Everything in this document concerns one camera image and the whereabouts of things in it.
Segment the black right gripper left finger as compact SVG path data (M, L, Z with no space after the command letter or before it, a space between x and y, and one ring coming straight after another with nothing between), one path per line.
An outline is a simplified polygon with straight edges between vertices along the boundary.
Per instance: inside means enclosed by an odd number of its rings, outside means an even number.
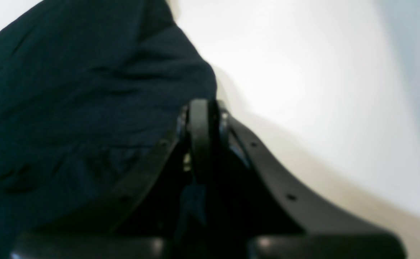
M192 100L111 191L17 239L12 259L171 259L191 208L205 219L210 102Z

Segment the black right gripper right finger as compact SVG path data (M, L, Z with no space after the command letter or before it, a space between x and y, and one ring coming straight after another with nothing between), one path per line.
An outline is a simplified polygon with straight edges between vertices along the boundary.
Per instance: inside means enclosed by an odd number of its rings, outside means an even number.
M266 145L210 102L215 183L246 259L405 259L397 235L338 208L292 175Z

